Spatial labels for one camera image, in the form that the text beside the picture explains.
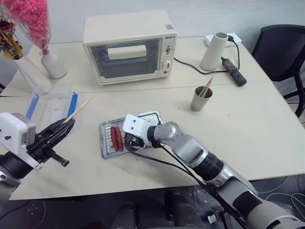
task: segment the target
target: metal baking tray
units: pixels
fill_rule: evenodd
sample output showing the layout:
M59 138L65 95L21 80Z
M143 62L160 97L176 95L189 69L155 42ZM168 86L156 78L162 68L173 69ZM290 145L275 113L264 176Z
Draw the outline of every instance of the metal baking tray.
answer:
M159 112L157 111L150 111L145 112L137 115L139 118L142 118L148 122L151 122L153 125L162 124L162 119L160 117ZM115 149L112 147L112 141L111 141L111 133L110 128L112 126L118 126L120 128L122 137L125 136L125 132L123 132L123 124L124 124L125 118L119 118L110 120L108 122L101 123L99 126L100 131L100 141L101 141L101 153L102 158L107 159L113 156L118 156L124 153L128 153L128 150L123 146L123 151L115 151Z

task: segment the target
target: metal cup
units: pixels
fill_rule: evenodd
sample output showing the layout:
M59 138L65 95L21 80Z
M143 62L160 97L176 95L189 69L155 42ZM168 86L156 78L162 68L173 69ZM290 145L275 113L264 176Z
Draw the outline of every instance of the metal cup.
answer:
M195 93L194 93L193 100L192 100L192 103L191 103L191 109L193 111L196 111L196 112L201 111L202 108L204 107L204 105L206 104L206 102L213 95L212 90L209 88L207 93L205 94L204 98L199 97L199 93L202 91L203 88L204 87L201 86L201 87L197 87L195 89Z

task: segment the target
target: white toaster oven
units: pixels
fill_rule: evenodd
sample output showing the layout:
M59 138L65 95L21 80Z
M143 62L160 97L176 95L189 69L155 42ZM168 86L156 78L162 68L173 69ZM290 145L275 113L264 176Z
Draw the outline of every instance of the white toaster oven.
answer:
M83 46L100 84L170 75L177 32L165 11L86 17Z

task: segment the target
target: electric screwdriver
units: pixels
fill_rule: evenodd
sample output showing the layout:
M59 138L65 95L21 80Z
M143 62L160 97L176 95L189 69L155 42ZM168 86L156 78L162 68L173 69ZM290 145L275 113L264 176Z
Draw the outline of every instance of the electric screwdriver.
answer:
M232 76L235 83L240 87L244 86L247 83L247 80L240 74L232 62L229 59L225 59L224 57L221 57L221 60L223 67Z

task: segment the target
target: power strip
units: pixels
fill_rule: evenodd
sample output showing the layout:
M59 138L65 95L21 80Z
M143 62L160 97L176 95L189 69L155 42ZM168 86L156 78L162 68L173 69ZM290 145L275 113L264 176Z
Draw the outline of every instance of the power strip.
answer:
M227 33L227 35L232 36L237 45L242 43L242 40L235 33ZM204 37L203 43L204 43L205 46L209 46L213 36L214 35L207 35L207 36ZM225 46L226 47L231 47L231 46L235 46L235 44L233 42L227 41L227 44Z

